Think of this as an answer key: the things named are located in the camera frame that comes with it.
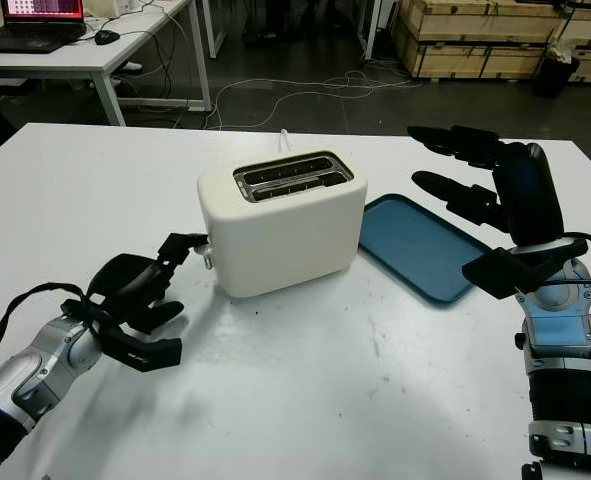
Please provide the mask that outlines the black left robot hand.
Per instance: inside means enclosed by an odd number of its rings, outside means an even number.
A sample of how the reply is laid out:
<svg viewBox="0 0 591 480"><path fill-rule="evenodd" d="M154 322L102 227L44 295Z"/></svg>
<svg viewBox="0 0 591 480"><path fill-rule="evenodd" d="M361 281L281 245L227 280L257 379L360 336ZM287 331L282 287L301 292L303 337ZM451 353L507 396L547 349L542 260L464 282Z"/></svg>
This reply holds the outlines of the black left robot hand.
<svg viewBox="0 0 591 480"><path fill-rule="evenodd" d="M116 324L150 334L183 311L181 302L164 300L165 292L190 251L207 243L205 234L171 233L155 258L119 254L95 274L87 295L102 296L100 308Z"/></svg>

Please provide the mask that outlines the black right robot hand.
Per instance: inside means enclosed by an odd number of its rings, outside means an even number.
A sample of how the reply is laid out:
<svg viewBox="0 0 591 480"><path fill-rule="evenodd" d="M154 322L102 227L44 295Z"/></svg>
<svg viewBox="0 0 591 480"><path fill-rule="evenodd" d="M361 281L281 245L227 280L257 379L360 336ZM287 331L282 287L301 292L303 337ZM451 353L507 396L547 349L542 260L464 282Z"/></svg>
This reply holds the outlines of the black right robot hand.
<svg viewBox="0 0 591 480"><path fill-rule="evenodd" d="M455 125L410 126L408 134L430 151L489 170L495 189L466 186L429 171L411 179L446 203L450 212L511 236L519 247L544 244L564 234L563 217L548 160L537 143L509 142L492 131Z"/></svg>

